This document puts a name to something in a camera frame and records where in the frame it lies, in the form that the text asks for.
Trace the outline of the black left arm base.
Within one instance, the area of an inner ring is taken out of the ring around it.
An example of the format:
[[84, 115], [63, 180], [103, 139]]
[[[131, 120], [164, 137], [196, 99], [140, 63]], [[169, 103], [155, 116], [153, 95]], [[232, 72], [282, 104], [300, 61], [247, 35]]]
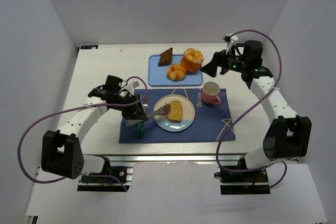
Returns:
[[80, 176], [77, 191], [125, 193], [130, 188], [132, 175], [132, 163], [105, 162], [101, 173]]

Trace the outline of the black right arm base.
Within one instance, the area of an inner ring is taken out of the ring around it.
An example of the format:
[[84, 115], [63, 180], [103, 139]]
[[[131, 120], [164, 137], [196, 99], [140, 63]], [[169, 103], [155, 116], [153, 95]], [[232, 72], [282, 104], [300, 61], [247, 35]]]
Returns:
[[222, 195], [270, 194], [268, 175], [265, 169], [245, 173], [232, 173], [222, 168], [214, 173], [219, 178]]

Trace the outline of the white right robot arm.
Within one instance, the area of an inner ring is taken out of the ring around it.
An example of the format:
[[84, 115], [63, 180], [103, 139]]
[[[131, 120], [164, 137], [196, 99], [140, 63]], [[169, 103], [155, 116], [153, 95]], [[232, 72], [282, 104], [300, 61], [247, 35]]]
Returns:
[[236, 169], [221, 166], [229, 173], [249, 173], [264, 169], [287, 159], [304, 157], [307, 154], [312, 122], [307, 116], [291, 108], [277, 88], [278, 81], [271, 71], [263, 66], [262, 43], [248, 40], [244, 43], [243, 54], [235, 55], [230, 48], [215, 52], [211, 61], [201, 67], [201, 72], [215, 77], [228, 71], [239, 72], [249, 90], [258, 98], [270, 122], [262, 146], [243, 155]]

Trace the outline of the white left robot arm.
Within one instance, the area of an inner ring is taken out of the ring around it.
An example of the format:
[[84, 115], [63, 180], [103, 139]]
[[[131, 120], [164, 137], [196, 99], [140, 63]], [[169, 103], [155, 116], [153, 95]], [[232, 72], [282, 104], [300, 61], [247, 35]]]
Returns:
[[134, 90], [137, 81], [126, 83], [115, 76], [107, 76], [105, 84], [92, 89], [84, 105], [62, 127], [47, 131], [43, 136], [41, 168], [62, 177], [76, 179], [82, 174], [103, 174], [108, 159], [83, 154], [81, 143], [90, 129], [109, 109], [118, 110], [126, 120], [148, 120], [141, 96]]

